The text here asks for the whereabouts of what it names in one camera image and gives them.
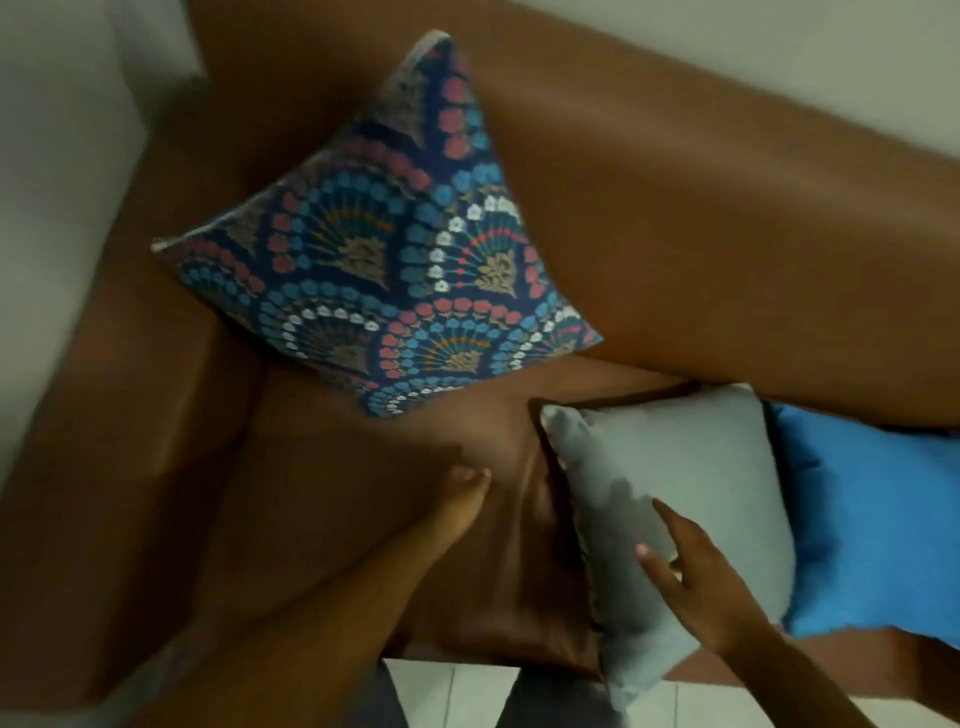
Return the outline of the person's left hand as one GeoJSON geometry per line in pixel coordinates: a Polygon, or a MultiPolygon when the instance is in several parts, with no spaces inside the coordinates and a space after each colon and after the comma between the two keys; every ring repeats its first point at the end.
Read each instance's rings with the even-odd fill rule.
{"type": "Polygon", "coordinates": [[[404,537],[414,559],[434,563],[473,527],[493,482],[487,467],[451,467],[440,482],[438,499],[404,537]]]}

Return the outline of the person's right hand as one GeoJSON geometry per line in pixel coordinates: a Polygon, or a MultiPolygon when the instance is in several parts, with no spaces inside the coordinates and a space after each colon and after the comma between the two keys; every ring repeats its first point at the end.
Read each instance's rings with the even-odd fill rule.
{"type": "Polygon", "coordinates": [[[765,622],[774,626],[744,580],[698,523],[681,516],[658,498],[652,499],[652,507],[676,547],[677,564],[668,563],[681,575],[686,589],[684,605],[670,610],[703,648],[714,653],[712,646],[736,630],[737,625],[765,622]]]}

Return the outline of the plain grey cushion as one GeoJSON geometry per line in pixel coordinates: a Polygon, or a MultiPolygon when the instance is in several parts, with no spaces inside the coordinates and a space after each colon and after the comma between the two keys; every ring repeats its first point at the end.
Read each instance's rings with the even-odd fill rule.
{"type": "Polygon", "coordinates": [[[766,617],[786,615],[796,554],[764,407],[745,384],[640,404],[546,404],[540,424],[566,478],[618,711],[699,649],[640,569],[635,546],[678,557],[652,502],[699,524],[766,617]]]}

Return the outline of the person's left forearm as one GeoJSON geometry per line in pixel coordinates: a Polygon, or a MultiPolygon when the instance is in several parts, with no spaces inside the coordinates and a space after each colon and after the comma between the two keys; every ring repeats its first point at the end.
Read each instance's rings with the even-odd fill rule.
{"type": "Polygon", "coordinates": [[[204,658],[133,728],[321,728],[367,677],[457,540],[425,518],[204,658]]]}

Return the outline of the person's right forearm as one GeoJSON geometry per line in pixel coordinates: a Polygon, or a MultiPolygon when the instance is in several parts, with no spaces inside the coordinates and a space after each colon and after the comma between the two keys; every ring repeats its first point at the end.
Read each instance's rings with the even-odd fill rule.
{"type": "Polygon", "coordinates": [[[878,728],[772,624],[737,624],[711,647],[774,728],[878,728]]]}

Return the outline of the blue fan-patterned cushion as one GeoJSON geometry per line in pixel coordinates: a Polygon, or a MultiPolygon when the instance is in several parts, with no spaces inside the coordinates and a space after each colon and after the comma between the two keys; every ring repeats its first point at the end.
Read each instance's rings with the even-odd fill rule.
{"type": "Polygon", "coordinates": [[[526,233],[440,30],[303,163],[151,250],[376,417],[602,341],[526,233]]]}

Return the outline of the plain blue cushion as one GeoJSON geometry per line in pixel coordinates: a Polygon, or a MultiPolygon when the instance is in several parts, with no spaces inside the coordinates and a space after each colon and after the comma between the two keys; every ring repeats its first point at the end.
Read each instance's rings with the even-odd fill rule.
{"type": "Polygon", "coordinates": [[[960,431],[770,403],[798,639],[895,628],[960,650],[960,431]]]}

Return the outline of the brown leather sofa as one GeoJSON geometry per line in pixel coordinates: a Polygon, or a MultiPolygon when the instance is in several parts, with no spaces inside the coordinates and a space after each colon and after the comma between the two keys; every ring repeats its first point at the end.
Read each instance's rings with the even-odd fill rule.
{"type": "Polygon", "coordinates": [[[960,431],[960,162],[509,0],[180,0],[208,82],[140,157],[0,496],[0,715],[91,713],[406,525],[456,460],[478,524],[388,658],[603,677],[545,405],[745,384],[960,431]],[[152,251],[321,150],[426,34],[465,58],[591,348],[369,414],[152,251]]]}

